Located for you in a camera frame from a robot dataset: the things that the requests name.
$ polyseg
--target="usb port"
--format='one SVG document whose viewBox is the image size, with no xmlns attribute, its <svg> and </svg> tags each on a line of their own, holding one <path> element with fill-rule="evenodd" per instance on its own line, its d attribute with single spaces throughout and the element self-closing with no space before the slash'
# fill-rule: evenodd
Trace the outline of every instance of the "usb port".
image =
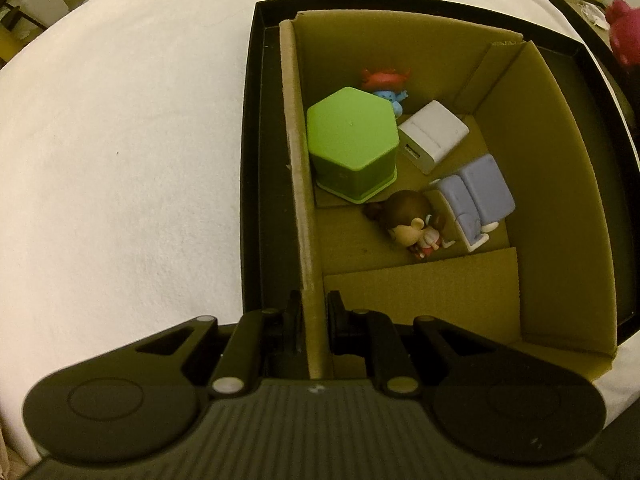
<svg viewBox="0 0 640 480">
<path fill-rule="evenodd" d="M 404 145 L 404 148 L 409 152 L 409 154 L 413 157 L 413 158 L 420 158 L 420 153 L 417 153 L 411 146 L 409 146 L 408 144 Z"/>
</svg>

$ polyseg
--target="circular pad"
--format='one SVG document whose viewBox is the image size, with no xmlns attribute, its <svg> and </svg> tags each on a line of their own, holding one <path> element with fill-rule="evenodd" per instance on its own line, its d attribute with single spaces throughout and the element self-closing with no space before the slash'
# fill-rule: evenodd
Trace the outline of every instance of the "circular pad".
<svg viewBox="0 0 640 480">
<path fill-rule="evenodd" d="M 436 388 L 433 409 L 447 433 L 471 451 L 531 464 L 577 454 L 606 416 L 589 381 L 513 351 L 457 361 Z"/>
<path fill-rule="evenodd" d="M 144 399 L 142 388 L 124 379 L 93 379 L 77 386 L 69 405 L 93 420 L 115 420 L 135 412 Z"/>
</svg>

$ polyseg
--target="doll figurine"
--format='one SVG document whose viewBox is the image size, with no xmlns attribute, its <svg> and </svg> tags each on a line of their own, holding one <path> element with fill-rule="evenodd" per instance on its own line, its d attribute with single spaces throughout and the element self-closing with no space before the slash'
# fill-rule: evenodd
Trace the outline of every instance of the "doll figurine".
<svg viewBox="0 0 640 480">
<path fill-rule="evenodd" d="M 379 222 L 396 243 L 406 247 L 418 260 L 444 245 L 440 235 L 445 225 L 444 216 L 436 214 L 427 197 L 417 191 L 396 191 L 384 202 L 368 203 L 364 214 Z"/>
</svg>

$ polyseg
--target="white bed sheet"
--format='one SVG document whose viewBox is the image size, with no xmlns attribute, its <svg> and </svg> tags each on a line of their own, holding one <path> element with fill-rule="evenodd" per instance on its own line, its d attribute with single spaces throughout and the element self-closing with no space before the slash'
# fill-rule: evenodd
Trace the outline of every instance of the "white bed sheet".
<svg viewBox="0 0 640 480">
<path fill-rule="evenodd" d="M 199 314 L 241 315 L 256 1 L 90 0 L 0 73 L 0 417 L 30 463 L 20 410 L 41 377 Z M 547 0 L 451 1 L 577 38 Z M 598 382 L 610 413 L 640 389 L 626 372 L 639 340 Z"/>
</svg>

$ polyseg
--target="cardboard box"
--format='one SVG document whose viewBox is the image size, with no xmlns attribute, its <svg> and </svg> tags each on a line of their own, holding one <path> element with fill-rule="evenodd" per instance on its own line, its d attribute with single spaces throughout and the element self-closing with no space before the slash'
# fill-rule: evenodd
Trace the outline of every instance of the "cardboard box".
<svg viewBox="0 0 640 480">
<path fill-rule="evenodd" d="M 594 379 L 616 352 L 607 225 L 590 158 L 543 57 L 516 32 L 384 10 L 301 12 L 280 23 L 284 109 L 308 362 L 331 376 L 324 295 L 394 322 L 430 314 Z M 483 153 L 516 211 L 468 255 L 462 244 L 416 264 L 362 214 L 314 189 L 305 111 L 363 68 L 411 69 L 405 113 L 438 100 L 469 134 L 429 175 L 399 155 L 398 179 L 372 200 L 421 189 Z"/>
</svg>

